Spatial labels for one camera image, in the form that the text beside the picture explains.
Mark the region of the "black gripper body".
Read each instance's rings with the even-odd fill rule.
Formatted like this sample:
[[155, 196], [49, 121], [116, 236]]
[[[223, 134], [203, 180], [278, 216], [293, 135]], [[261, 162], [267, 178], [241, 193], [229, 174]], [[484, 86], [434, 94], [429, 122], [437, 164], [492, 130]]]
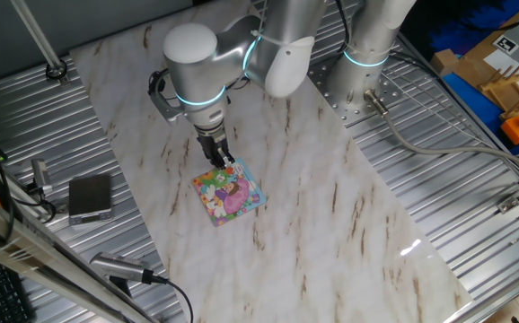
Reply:
[[207, 158], [224, 158], [229, 155], [227, 137], [223, 127], [197, 127], [198, 141]]

